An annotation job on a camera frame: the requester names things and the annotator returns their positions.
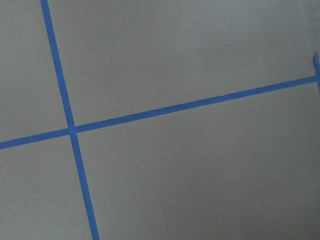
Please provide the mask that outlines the blue tape line lengthwise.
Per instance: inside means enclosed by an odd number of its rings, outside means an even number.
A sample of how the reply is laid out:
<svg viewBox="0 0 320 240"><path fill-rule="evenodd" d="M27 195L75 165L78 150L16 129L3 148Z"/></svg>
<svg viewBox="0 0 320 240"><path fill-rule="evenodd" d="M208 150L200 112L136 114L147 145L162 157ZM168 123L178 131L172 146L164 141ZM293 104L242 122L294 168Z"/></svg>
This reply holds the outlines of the blue tape line lengthwise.
<svg viewBox="0 0 320 240"><path fill-rule="evenodd" d="M75 160L75 165L76 165L76 170L78 174L78 179L81 187L89 229L90 229L92 239L99 240L100 239L99 230L96 222L96 217L95 217L91 194L90 194L89 185L87 181L85 166L83 163L79 138L76 131L76 125L75 125L70 98L68 94L68 89L65 81L63 67L60 59L58 44L56 41L55 30L52 22L49 2L47 0L42 0L40 3L41 3L41 9L42 9L42 14L44 18L45 28L47 32L50 52L53 60L54 70L55 70L55 74L58 82L64 115L67 123L67 131L69 134L73 156Z"/></svg>

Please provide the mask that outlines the blue tape line crosswise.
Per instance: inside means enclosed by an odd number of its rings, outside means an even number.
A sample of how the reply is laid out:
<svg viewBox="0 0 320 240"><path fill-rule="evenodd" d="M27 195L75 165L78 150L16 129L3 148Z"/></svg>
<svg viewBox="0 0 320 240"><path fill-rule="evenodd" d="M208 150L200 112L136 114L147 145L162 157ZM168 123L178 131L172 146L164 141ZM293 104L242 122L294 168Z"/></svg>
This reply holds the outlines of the blue tape line crosswise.
<svg viewBox="0 0 320 240"><path fill-rule="evenodd" d="M166 115L166 114L185 111L185 110L189 110L189 109L194 109L194 108L204 107L204 106L218 104L218 103L222 103L222 102L232 101L232 100L245 98L245 97L249 97L249 96L255 96L255 95L265 94L268 92L274 92L274 91L278 91L278 90L302 86L302 85L306 85L306 84L317 83L318 81L319 80L318 80L317 76L310 76L310 77L300 78L300 79L296 79L296 80L290 80L290 81L286 81L286 82L257 87L257 88L253 88L253 89L247 89L247 90L243 90L243 91L228 93L225 95L214 96L214 97L205 98L205 99L201 99L201 100L181 103L181 104L172 105L172 106L168 106L168 107L163 107L163 108L143 111L143 112L139 112L139 113L129 114L129 115L125 115L125 116L115 117L115 118L111 118L111 119L82 124L82 125L76 126L75 130L77 133L88 132L88 131L92 131L92 130L96 130L96 129L100 129L100 128L106 128L106 127L110 127L110 126L134 122L134 121L143 120L143 119L147 119L147 118L153 118L153 117L157 117L157 116L161 116L161 115ZM59 138L59 137L64 137L67 135L69 135L68 129L66 129L66 128L58 129L58 130L49 131L49 132L45 132L45 133L40 133L40 134L35 134L35 135L26 136L26 137L3 141L0 143L0 148L2 150L4 150L4 149L8 149L8 148L17 147L17 146L27 145L27 144L36 143L36 142L42 142L45 140L55 139L55 138Z"/></svg>

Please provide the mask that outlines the short blue tape piece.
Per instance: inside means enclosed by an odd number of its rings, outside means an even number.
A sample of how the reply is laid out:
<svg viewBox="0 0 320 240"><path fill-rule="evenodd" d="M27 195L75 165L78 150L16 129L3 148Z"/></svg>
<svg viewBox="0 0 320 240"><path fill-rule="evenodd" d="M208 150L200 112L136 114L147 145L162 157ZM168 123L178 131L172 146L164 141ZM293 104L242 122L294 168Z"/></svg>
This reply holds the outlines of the short blue tape piece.
<svg viewBox="0 0 320 240"><path fill-rule="evenodd" d="M313 64L315 69L315 78L318 86L318 91L320 92L320 60L317 52L314 53Z"/></svg>

